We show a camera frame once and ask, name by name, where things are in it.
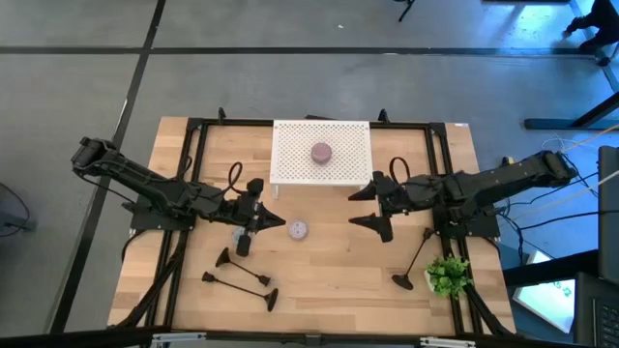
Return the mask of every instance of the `potted plant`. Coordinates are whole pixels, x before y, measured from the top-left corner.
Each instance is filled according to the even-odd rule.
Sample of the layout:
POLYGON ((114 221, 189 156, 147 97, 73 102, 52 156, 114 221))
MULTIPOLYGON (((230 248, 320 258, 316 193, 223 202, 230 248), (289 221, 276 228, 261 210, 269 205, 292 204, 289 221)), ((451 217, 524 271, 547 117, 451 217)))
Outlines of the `potted plant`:
POLYGON ((424 271, 427 286, 439 296, 454 295, 457 298, 464 285, 473 283, 465 273, 468 264, 469 261, 463 261, 460 257, 435 258, 424 271))

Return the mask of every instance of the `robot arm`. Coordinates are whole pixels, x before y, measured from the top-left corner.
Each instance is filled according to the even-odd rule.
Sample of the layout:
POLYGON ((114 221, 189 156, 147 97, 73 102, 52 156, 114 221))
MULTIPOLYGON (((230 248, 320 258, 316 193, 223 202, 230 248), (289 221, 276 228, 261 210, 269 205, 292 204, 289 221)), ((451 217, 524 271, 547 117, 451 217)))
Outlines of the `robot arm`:
POLYGON ((250 232, 284 225, 285 221, 258 202, 264 187, 262 179, 248 182, 247 190, 238 191, 233 200, 224 199, 225 190, 203 183, 185 182, 180 176, 166 179, 118 152, 106 140, 84 137, 81 147, 71 159, 77 176, 109 177, 148 200, 147 205, 124 203, 130 212, 148 210, 170 218, 198 215, 213 222, 245 227, 239 239, 237 254, 249 254, 250 232))
POLYGON ((376 231, 383 243, 393 239, 390 217, 435 208, 450 225, 463 225, 479 216, 499 212, 493 203, 530 188, 557 188, 576 176, 560 153, 541 151, 520 162, 478 174, 419 175, 397 183, 375 171, 367 187, 348 197, 361 201, 378 198, 380 215, 354 217, 349 221, 376 231))

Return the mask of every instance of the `white perforated platform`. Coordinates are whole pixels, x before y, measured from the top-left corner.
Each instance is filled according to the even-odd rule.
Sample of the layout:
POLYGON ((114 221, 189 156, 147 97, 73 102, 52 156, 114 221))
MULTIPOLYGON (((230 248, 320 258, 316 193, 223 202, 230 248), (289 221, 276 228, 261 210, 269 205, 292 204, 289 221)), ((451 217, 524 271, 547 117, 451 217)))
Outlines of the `white perforated platform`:
POLYGON ((371 172, 369 122, 275 121, 271 184, 364 186, 371 172), (311 159, 319 142, 333 152, 325 164, 311 159))

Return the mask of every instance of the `gray floor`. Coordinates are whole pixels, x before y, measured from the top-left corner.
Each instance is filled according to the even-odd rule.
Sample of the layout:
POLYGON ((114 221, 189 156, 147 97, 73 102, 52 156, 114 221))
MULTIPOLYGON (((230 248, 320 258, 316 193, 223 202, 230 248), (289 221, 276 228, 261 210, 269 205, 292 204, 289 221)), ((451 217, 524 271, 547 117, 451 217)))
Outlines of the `gray floor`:
MULTIPOLYGON (((140 46, 155 4, 4 0, 0 45, 140 46)), ((578 4, 587 12, 591 1, 578 4)), ((168 1, 155 46, 549 48, 584 40, 582 33, 560 40, 574 17, 569 5, 419 1, 397 24, 402 9, 388 0, 168 1)), ((136 61, 134 55, 0 55, 0 182, 22 195, 39 222, 36 232, 0 239, 0 336, 45 330, 93 190, 71 173, 69 159, 82 136, 112 135, 136 61)), ((524 130, 523 119, 573 118, 611 94, 602 70, 583 57, 151 56, 123 152, 145 163, 162 116, 215 117, 219 106, 232 118, 315 114, 344 120, 373 120, 386 108, 392 120, 469 123, 480 166, 488 169, 503 156, 529 156, 555 137, 524 130)), ((558 134, 576 141, 590 135, 558 134)), ((569 152, 583 175, 597 170, 595 147, 604 144, 617 146, 617 135, 569 152)), ((560 144, 545 147, 557 150, 560 144)), ((513 209, 512 216, 580 189, 513 209)), ((513 201, 541 192, 533 189, 513 201)), ((112 195, 105 202, 68 330, 105 325, 130 220, 120 203, 112 195)), ((587 193, 518 222, 596 208, 587 193)), ((527 231, 525 238, 563 256, 595 248, 596 225, 594 217, 562 221, 527 231)), ((502 244, 507 251, 517 246, 507 226, 502 244)), ((532 249, 525 245, 525 251, 532 249)), ((508 253, 504 267, 514 265, 508 253)), ((536 323, 526 315, 516 319, 526 332, 536 323)))

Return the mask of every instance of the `wooden tabletop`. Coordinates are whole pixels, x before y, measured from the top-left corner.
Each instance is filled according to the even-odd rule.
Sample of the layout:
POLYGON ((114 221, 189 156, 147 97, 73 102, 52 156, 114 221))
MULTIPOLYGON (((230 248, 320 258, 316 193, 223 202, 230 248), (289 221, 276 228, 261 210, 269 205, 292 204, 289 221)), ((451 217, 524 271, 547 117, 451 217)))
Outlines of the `wooden tabletop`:
MULTIPOLYGON (((176 173, 187 118, 164 117, 155 140, 149 168, 163 176, 176 173)), ((236 185, 244 189, 252 178, 268 183, 271 156, 270 127, 209 127, 200 181, 223 188, 234 161, 244 165, 236 185)), ((454 170, 479 171, 470 129, 448 124, 448 140, 454 170)), ((405 158, 411 174, 429 174, 424 133, 420 130, 372 130, 372 160, 375 170, 388 171, 392 157, 405 158)), ((438 139, 435 148, 442 163, 438 139)), ((405 177, 401 168, 396 174, 405 177)), ((261 231, 252 240, 246 258, 230 252, 233 261, 273 281, 263 287, 251 275, 232 265, 215 268, 224 247, 234 250, 234 226, 199 220, 191 232, 177 298, 173 328, 176 330, 221 330, 325 334, 453 334, 447 299, 433 294, 423 270, 442 255, 440 242, 432 237, 422 249, 410 273, 415 288, 394 285, 391 275, 402 274, 432 226, 431 212, 395 217, 394 239, 383 244, 366 228, 348 223, 377 211, 375 202, 348 202, 358 188, 281 187, 274 200, 265 188, 262 200, 276 215, 291 222, 301 219, 309 226, 301 242, 292 240, 287 226, 261 231), (275 309, 267 312, 260 298, 216 283, 204 283, 208 271, 221 280, 266 294, 280 290, 275 309)), ((162 231, 148 231, 129 246, 109 324, 122 320, 153 281, 162 231)), ((505 282, 496 249, 480 238, 467 238, 476 288, 490 310, 511 331, 515 330, 505 282)), ((157 323, 162 322, 167 288, 162 291, 157 323)), ((464 327, 471 332, 468 305, 461 296, 464 327)))

